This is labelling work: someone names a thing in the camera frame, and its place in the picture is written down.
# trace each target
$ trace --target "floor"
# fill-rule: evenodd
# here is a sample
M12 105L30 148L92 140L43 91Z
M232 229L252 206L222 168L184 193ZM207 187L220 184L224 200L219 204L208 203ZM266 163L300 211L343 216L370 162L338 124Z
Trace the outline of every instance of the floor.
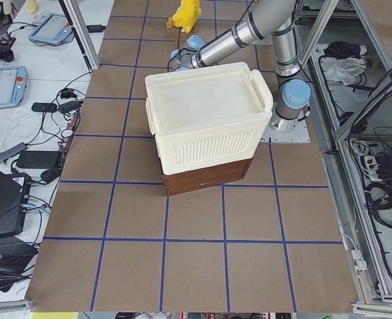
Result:
M259 144L243 180L165 196L144 108L188 35L176 0L116 0L27 297L33 311L351 312L357 300L315 135ZM201 0L207 41L246 1ZM245 61L277 90L272 47Z

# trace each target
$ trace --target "blue tape grid line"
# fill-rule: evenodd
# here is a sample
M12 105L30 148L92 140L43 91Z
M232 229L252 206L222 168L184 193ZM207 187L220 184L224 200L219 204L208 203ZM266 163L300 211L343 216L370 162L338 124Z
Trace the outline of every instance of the blue tape grid line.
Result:
M89 183L89 184L127 184L127 185L163 185L162 182L150 181L86 181L63 179L61 183ZM328 189L322 185L249 185L249 184L224 184L222 187L241 187L241 188L308 188L308 189Z
M279 221L280 221L280 229L282 231L284 258L285 258L285 261L286 261L286 270L288 271L290 295L292 297L292 306L294 307L294 312L297 312L298 309L296 307L294 285L292 284L292 274L290 272L288 248L286 246L286 235L285 235L285 232L284 232L282 210L280 209L280 198L279 198L279 194L278 194L276 169L275 169L275 166L274 166L274 156L273 156L273 150L272 150L272 147L271 147L271 141L268 143L268 149L270 150L271 168L272 168L273 181L274 181L274 191L276 193L277 211L278 211L278 216L279 216Z
M223 207L223 236L224 236L224 266L225 266L225 292L227 301L227 312L231 311L230 288L229 288L229 258L227 256L227 224L225 216L225 192L224 186L221 187L221 201Z
M150 2L150 0L147 0L145 16L147 15L147 10L149 9L149 2ZM143 20L143 27L142 27L142 31L140 33L140 42L138 44L136 64L135 64L134 73L133 73L133 77L132 77L132 83L131 83L130 95L129 96L132 96L132 90L134 88L134 82L135 82L135 79L136 79L136 72L137 72L137 68L136 67L138 65L138 58L140 56L140 50L141 50L141 47L142 47L142 39L143 39L143 32L144 32L144 25L145 25L145 23L146 23L146 18L144 18L144 20ZM115 182L116 182L116 179L118 177L118 172L119 172L119 167L120 167L120 162L121 162L121 154L122 154L122 148L123 148L123 145L124 145L124 136L125 136L125 129L126 129L126 124L127 124L127 120L128 120L128 113L130 111L130 103L131 103L131 100L128 99L128 107L127 107L127 112L126 112L126 115L125 115L124 127L122 128L122 137L121 137L120 147L119 147L119 151L118 151L118 160L116 162L115 175L114 175L114 180L113 180L113 185L112 185L112 192L110 194L108 214L106 216L106 222L105 222L105 225L104 225L103 240L102 240L102 246L101 246L101 249L100 249L100 256L99 256L99 259L98 259L98 266L97 266L97 272L96 272L96 279L94 281L94 289L93 289L93 294L92 294L90 311L94 311L94 303L96 301L96 296L97 296L98 279L99 279L99 276L100 276L100 269L102 268L104 244L106 242L106 235L107 235L107 231L108 231L110 212L111 212L111 209L112 209L112 202L113 202L113 197L114 197L114 193L115 193L115 186L116 186Z
M161 291L159 294L159 311L163 310L163 283L165 281L165 255L167 250L167 232L168 232L168 210L169 210L169 197L167 197L165 205L165 224L163 226L163 244L162 244L162 267L161 267Z
M215 36L218 35L218 30L217 30L217 21L230 21L230 22L235 22L232 20L218 20L217 19L217 1L223 1L223 2L237 2L237 3L242 3L246 1L246 4L248 4L248 0L243 0L243 1L230 1L230 0L206 0L206 1L212 1L214 3L214 19L201 19L201 20L206 20L206 21L214 21L215 22ZM293 289L293 284L292 284L292 276L291 276L291 271L290 271L290 263L289 263L289 258L288 258L288 250L287 250L287 245L342 245L342 241L287 241L284 233L284 226L283 226L283 220L282 220L282 214L280 210L280 198L278 194L278 189L279 188L313 188L313 189L327 189L329 188L328 186L325 185L277 185L277 180L276 180L276 173L275 173L275 168L274 168L274 158L272 155L272 148L271 144L269 144L269 149L270 149L270 156L271 156L271 164L272 164L272 172L273 172L273 179L274 179L274 185L245 185L245 184L231 184L231 185L222 185L221 186L221 191L222 191L222 201L223 201L223 239L168 239L167 238L167 223L168 223L168 210L169 210L169 198L167 197L166 199L166 207L165 207L165 225L164 225L164 234L163 238L117 238L117 237L107 237L107 231L108 231L108 225L109 225L109 219L110 219L110 212L112 209L112 204L113 204L113 198L114 198L114 192L115 192L115 187L116 184L128 184L128 185L163 185L163 183L151 183L151 182L136 182L136 181L117 181L117 176L118 176L118 171L120 167L120 162L121 162L121 156L122 156L122 148L124 145L124 140L126 138L151 138L153 139L153 136L126 136L125 135L125 129L126 129L126 124L128 122L128 115L129 115L129 109L130 109L130 102L132 100L145 100L145 98L132 98L132 90L134 88L135 84L135 79L136 79L136 71L138 68L154 68L154 69L160 69L160 70L165 70L166 67L159 67L159 66L138 66L138 59L140 57L140 51L142 47L142 42L143 41L153 41L153 42L174 42L174 40L161 40L161 39L143 39L143 33L144 33L144 27L146 24L146 19L164 19L163 17L147 17L147 11L149 8L149 2L150 0L147 0L146 3L146 12L144 17L139 17L143 19L143 26L142 26L142 31L139 39L128 39L128 38L105 38L104 40L107 41L139 41L138 45L138 52L136 56L136 63L135 65L126 65L126 64L112 64L112 63L102 63L101 65L106 65L106 66L116 66L116 67L129 67L129 68L134 68L134 74L132 78L132 85L130 88L130 95L129 97L111 97L111 96L87 96L87 98L91 99L107 99L107 100L127 100L128 101L128 108L126 112L126 117L124 120L124 126L122 130L122 135L121 136L105 136L105 135L98 135L98 134L77 134L77 136L80 137L93 137L93 138L120 138L120 149L118 152L118 160L116 163L116 169L115 169L115 174L114 174L114 180L113 181L77 181L77 180L64 180L61 181L62 183L107 183L107 184L112 184L112 191L110 194L110 201L109 201L109 206L108 206L108 213L106 216L105 220L105 225L104 225L104 233L103 237L44 237L45 240L58 240L58 241L101 241L101 247L100 247L100 255L99 255L99 260L98 260L98 268L96 272L96 278L94 281L94 289L93 289L93 294L92 294L92 302L90 306L90 311L94 310L94 304L96 301L96 296L97 296L97 288L98 288L98 281L100 277L100 271L102 268L102 260L103 260L103 254L104 254L104 246L105 243L108 241L123 241L123 242L162 242L163 243L163 248L162 248L162 258L161 258L161 284L160 284L160 297L159 297L159 311L163 310L163 293L164 293L164 280L165 280L165 256L166 256L166 249L167 249L167 243L222 243L224 245L224 262L225 262L225 290L226 290L226 298L227 298L227 311L231 311L231 303L230 303L230 288L229 288L229 268L228 268L228 255L227 255L227 244L228 243L256 243L256 244L279 244L283 245L284 247L284 254L285 254L285 259L286 259L286 268L288 272L288 280L289 280L289 285L290 285L290 292L292 296L292 305L294 308L294 311L297 311L296 307L296 301L295 301L295 295L294 295L294 289ZM129 17L129 16L112 16L112 17ZM177 40L177 46L179 47L180 43L180 37L181 33L179 33L178 40ZM260 63L259 63L259 58L258 58L258 51L255 51L256 53L256 63L258 69L260 69ZM263 73L275 73L273 70L262 70L261 72ZM278 207L278 214L279 214L279 219L280 219L280 227L282 231L282 240L281 241L257 241L257 240L236 240L236 239L227 239L227 225L226 225L226 208L225 208L225 188L226 187L269 187L269 188L274 188L276 192L276 201L277 201L277 207Z
M227 243L227 244L286 244L286 245L342 245L342 241L259 241L252 239L175 239L175 238L125 238L125 237L59 237L44 236L48 241L146 241L166 243Z

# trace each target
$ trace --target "tablet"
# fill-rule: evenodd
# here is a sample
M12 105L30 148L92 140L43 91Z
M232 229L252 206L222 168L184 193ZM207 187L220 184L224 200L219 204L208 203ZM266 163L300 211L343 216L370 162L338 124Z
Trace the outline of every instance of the tablet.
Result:
M24 66L0 68L0 108L19 105L26 89L28 72Z
M28 39L46 45L61 45L72 34L72 28L64 15L51 13L31 32Z

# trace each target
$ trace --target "blue joint cap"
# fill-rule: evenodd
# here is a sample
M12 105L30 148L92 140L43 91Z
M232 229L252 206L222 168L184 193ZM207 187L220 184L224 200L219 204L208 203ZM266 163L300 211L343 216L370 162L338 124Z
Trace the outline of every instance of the blue joint cap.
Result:
M175 55L178 53L179 49L175 49L174 51L171 52L171 58L175 57Z
M283 102L295 110L305 107L310 99L311 89L303 80L287 82L282 91Z
M192 35L187 39L187 44L195 50L199 50L205 45L205 41L199 35Z

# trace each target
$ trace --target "white lid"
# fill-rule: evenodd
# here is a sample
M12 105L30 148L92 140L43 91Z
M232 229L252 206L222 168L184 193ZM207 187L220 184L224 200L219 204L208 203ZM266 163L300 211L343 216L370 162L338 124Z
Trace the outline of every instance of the white lid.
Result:
M272 98L265 81L258 74L255 80L261 78L262 83L254 88L255 76L251 81L250 75L246 63L239 62L147 76L148 112L154 133L187 132L270 113Z

